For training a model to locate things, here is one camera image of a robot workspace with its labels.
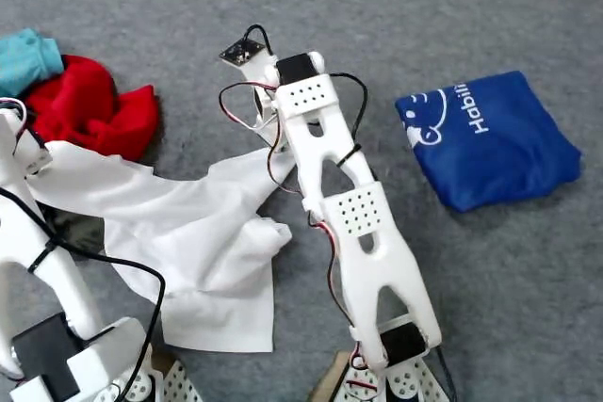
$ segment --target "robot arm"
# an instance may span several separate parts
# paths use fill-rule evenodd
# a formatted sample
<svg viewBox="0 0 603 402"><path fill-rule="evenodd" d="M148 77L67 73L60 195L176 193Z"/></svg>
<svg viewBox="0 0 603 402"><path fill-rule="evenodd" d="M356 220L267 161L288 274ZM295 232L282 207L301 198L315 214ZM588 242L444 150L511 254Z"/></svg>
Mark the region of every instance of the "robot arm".
<svg viewBox="0 0 603 402"><path fill-rule="evenodd" d="M339 99L324 60L312 52L278 60L266 58L251 41L254 53L238 41L222 54L250 80L246 66L264 66L251 79L275 88L270 115L278 115L288 146L295 155L303 208L333 233L341 265L342 291L352 326L368 367L377 375L386 368L424 356L441 343L441 332L416 259L399 233L381 183L354 144L339 108ZM323 135L315 137L309 123L318 121ZM270 143L279 138L272 132ZM348 176L354 189L325 198L321 190L322 163L329 159ZM364 250L360 238L372 235L373 248ZM378 295L390 287L408 314L377 325Z"/></svg>
<svg viewBox="0 0 603 402"><path fill-rule="evenodd" d="M10 393L14 402L94 401L115 381L118 388L124 387L139 358L145 332L132 318L103 324L70 254L18 204L42 218L24 177L48 160L47 151L23 130L14 110L1 108L0 187L4 196L0 197L0 271L6 272L9 264L27 268L53 289L64 312L17 334L8 315L7 287L3 287L0 369L19 381Z"/></svg>

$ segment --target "blue fabric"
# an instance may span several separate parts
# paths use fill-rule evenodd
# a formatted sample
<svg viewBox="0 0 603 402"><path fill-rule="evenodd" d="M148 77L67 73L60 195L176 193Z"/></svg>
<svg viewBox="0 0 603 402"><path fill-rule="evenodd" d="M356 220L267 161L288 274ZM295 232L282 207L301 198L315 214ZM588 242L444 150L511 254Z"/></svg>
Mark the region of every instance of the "blue fabric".
<svg viewBox="0 0 603 402"><path fill-rule="evenodd" d="M0 39L0 96L18 97L63 70L57 43L30 28Z"/></svg>
<svg viewBox="0 0 603 402"><path fill-rule="evenodd" d="M521 72L401 98L396 108L440 201L458 211L541 197L580 175L580 151Z"/></svg>

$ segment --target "gray felt surface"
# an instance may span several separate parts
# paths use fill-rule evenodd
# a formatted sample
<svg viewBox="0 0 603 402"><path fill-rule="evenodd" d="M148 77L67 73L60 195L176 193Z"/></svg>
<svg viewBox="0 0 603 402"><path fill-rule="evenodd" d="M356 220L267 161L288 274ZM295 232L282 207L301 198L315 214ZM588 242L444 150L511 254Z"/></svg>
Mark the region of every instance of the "gray felt surface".
<svg viewBox="0 0 603 402"><path fill-rule="evenodd" d="M121 90L154 84L157 169L170 178L202 177L259 145L216 99L239 78L216 56L248 24L263 23L280 56L316 48L330 70L358 74L371 89L359 138L422 269L461 400L603 400L603 0L0 0L0 11L0 34L35 27L65 53L104 62ZM409 151L393 101L514 69L584 152L583 176L543 200L451 213ZM338 86L351 119L360 93ZM341 184L333 178L327 191ZM303 401L334 352L351 347L325 285L324 236L285 193L261 214L294 236L274 260L275 351L177 350L207 402ZM152 305L110 267L81 267L107 320L148 319ZM11 294L21 328L56 309L21 270Z"/></svg>

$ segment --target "red cloth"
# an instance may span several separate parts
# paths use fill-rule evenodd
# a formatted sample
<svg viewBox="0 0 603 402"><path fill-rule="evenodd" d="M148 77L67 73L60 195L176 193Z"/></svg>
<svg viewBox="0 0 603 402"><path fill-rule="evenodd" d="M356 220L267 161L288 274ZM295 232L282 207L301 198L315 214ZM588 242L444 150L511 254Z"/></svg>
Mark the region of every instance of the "red cloth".
<svg viewBox="0 0 603 402"><path fill-rule="evenodd" d="M111 74L82 56L63 56L65 72L35 86L25 103L44 141L66 140L103 155L139 160L159 122L153 86L117 94Z"/></svg>

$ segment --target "white cloth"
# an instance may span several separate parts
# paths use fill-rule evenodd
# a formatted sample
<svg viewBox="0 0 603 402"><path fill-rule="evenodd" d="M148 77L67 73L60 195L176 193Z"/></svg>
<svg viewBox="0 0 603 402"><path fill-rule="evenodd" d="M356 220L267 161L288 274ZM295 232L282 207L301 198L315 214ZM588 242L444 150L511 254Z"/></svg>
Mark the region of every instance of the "white cloth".
<svg viewBox="0 0 603 402"><path fill-rule="evenodd" d="M274 303L271 258L291 238L286 225L255 211L276 184L267 149L223 160L198 181L171 181L153 169L71 143L47 143L53 162L27 178L45 204L105 219L108 256L146 264L166 279L166 343L199 350L270 352ZM273 159L275 178L293 167ZM156 279L115 265L138 294L156 301Z"/></svg>

